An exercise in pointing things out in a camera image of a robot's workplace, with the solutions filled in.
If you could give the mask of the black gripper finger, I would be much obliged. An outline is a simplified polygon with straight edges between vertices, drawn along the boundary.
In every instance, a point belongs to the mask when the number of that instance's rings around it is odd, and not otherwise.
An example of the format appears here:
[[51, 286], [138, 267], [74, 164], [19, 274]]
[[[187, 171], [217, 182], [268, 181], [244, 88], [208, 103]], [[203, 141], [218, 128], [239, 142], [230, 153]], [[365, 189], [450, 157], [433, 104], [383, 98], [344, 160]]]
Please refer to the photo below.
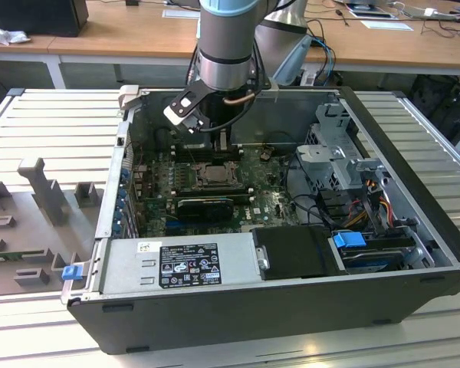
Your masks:
[[214, 159], [221, 161], [240, 160], [238, 147], [232, 143], [230, 130], [220, 130], [214, 134], [213, 138]]

